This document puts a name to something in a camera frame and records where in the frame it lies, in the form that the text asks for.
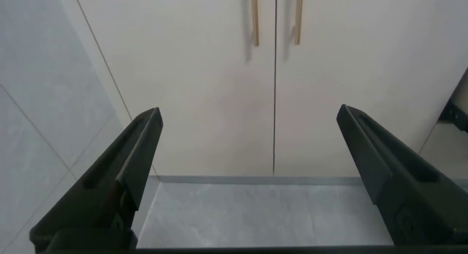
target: white wall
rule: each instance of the white wall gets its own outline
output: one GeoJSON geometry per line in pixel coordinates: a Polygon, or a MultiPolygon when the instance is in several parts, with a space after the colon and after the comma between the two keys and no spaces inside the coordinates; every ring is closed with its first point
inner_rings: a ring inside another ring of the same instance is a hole
{"type": "Polygon", "coordinates": [[[468,70],[461,78],[461,81],[456,87],[451,99],[463,112],[468,113],[468,70]]]}
{"type": "Polygon", "coordinates": [[[0,0],[0,253],[122,131],[61,0],[0,0]]]}

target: cabinet handle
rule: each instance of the cabinet handle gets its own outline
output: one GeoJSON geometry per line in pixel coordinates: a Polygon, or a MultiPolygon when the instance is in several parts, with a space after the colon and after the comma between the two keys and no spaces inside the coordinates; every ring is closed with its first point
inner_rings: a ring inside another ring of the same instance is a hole
{"type": "Polygon", "coordinates": [[[302,25],[302,1],[296,0],[295,2],[295,37],[294,44],[299,45],[301,43],[301,25],[302,25]]]}
{"type": "Polygon", "coordinates": [[[254,46],[260,45],[260,35],[258,34],[258,0],[252,0],[252,22],[254,24],[254,46]]]}

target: floor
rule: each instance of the floor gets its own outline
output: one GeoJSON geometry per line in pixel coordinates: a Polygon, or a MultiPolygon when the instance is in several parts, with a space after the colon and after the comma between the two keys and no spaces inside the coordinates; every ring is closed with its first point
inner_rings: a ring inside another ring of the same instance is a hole
{"type": "Polygon", "coordinates": [[[393,244],[362,185],[161,183],[147,247],[393,244]]]}

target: black plastic part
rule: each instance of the black plastic part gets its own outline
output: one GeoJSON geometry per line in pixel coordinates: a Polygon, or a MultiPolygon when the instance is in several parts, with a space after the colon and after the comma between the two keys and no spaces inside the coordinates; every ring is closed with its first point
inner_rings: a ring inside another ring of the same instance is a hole
{"type": "Polygon", "coordinates": [[[337,122],[396,246],[136,250],[130,226],[161,134],[157,108],[119,135],[30,239],[37,253],[67,254],[468,253],[468,194],[364,112],[343,105],[337,122]]]}
{"type": "Polygon", "coordinates": [[[468,243],[468,194],[358,109],[337,122],[395,244],[468,243]]]}
{"type": "MultiPolygon", "coordinates": [[[[103,244],[107,244],[106,240],[109,239],[105,236],[105,230],[113,238],[119,237],[116,234],[120,233],[119,239],[131,239],[128,233],[135,211],[140,207],[161,130],[162,117],[158,108],[137,116],[31,229],[29,238],[36,252],[51,251],[49,246],[54,238],[53,247],[92,250],[96,245],[92,242],[86,245],[83,239],[93,234],[90,232],[93,230],[96,230],[94,241],[103,244]]],[[[121,242],[118,245],[130,246],[130,243],[121,242]]]]}
{"type": "Polygon", "coordinates": [[[468,114],[453,104],[452,100],[447,102],[442,114],[440,114],[439,120],[453,123],[459,130],[468,132],[468,114]]]}

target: white cabinet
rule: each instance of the white cabinet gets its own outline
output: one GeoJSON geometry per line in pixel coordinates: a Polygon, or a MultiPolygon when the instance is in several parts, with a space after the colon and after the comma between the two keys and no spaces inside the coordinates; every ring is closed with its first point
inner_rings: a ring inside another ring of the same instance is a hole
{"type": "Polygon", "coordinates": [[[468,0],[277,0],[276,176],[357,176],[336,114],[419,151],[468,65],[468,0]]]}
{"type": "Polygon", "coordinates": [[[158,106],[159,175],[273,175],[275,0],[78,0],[135,117],[158,106]]]}
{"type": "Polygon", "coordinates": [[[357,176],[340,105],[418,151],[468,64],[468,0],[78,1],[164,176],[357,176]]]}

